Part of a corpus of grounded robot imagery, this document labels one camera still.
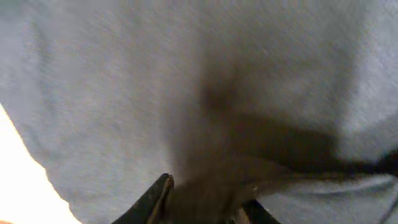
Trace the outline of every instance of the gray blanket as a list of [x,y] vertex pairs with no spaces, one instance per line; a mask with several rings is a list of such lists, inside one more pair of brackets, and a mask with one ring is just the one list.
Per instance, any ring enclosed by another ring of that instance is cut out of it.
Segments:
[[[84,223],[229,156],[367,172],[398,145],[398,1],[0,1],[0,102]],[[283,224],[398,223],[398,181],[260,198]]]

